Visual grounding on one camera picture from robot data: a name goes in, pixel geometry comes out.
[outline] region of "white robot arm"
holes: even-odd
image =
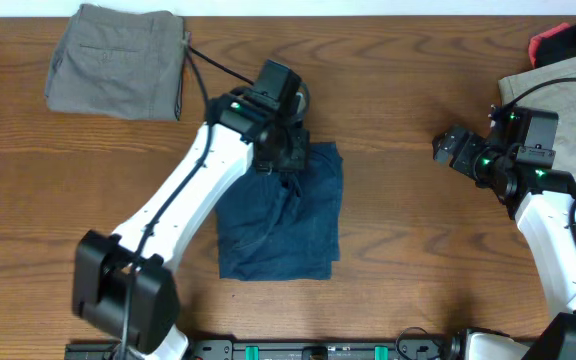
[[[126,345],[148,359],[184,354],[188,340],[174,326],[180,304],[172,275],[190,239],[251,164],[265,174],[306,166],[309,95],[290,69],[267,61],[251,88],[204,96],[206,123],[161,188],[111,236],[90,231],[77,247],[73,312],[121,337],[120,359]]]
[[[576,312],[576,248],[568,226],[572,203],[569,194],[528,194],[515,216],[535,259],[551,320]],[[507,336],[483,332],[470,334],[465,346],[466,360],[520,360],[530,350]]]

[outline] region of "wooden table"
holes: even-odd
[[[51,113],[43,87],[66,19],[0,19],[0,359],[58,359],[104,335],[70,312],[88,229],[132,215],[184,157],[202,115],[185,74],[182,121]],[[342,259],[330,281],[220,280],[215,217],[176,279],[191,334],[393,339],[408,326],[513,336],[549,322],[530,251],[490,191],[432,161],[458,122],[485,134],[497,80],[530,69],[529,38],[576,18],[190,18],[194,46],[254,77],[272,58],[308,83],[312,140],[344,158]],[[237,81],[198,60],[209,93]]]

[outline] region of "black fabric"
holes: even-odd
[[[239,280],[330,279],[340,258],[342,159],[335,144],[311,147],[297,174],[251,168],[219,199],[219,274]]]
[[[544,38],[535,54],[535,67],[540,68],[576,56],[576,25]]]

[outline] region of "green connector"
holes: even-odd
[[[259,360],[259,348],[256,346],[246,346],[246,360]]]
[[[375,360],[388,360],[388,348],[385,346],[375,346]]]

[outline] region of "red fabric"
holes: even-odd
[[[551,37],[556,33],[565,30],[569,27],[570,24],[563,23],[530,39],[530,44],[528,45],[528,56],[530,57],[530,63],[532,64],[532,67],[535,67],[535,62],[537,61],[535,55],[537,54],[537,48],[541,43],[541,39]]]

